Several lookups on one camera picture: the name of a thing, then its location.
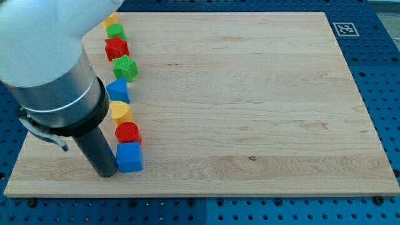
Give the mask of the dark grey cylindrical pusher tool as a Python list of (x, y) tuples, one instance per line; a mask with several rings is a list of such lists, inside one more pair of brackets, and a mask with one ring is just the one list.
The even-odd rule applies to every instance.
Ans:
[(100, 177), (109, 178), (116, 174), (116, 158), (99, 127), (72, 138)]

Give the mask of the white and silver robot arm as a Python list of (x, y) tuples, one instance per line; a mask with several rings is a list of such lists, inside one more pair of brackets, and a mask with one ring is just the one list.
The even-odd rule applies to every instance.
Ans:
[(83, 47), (83, 36), (121, 0), (5, 0), (1, 2), (1, 82), (19, 103), (23, 126), (68, 149), (74, 139), (97, 174), (117, 170), (99, 124), (109, 97)]

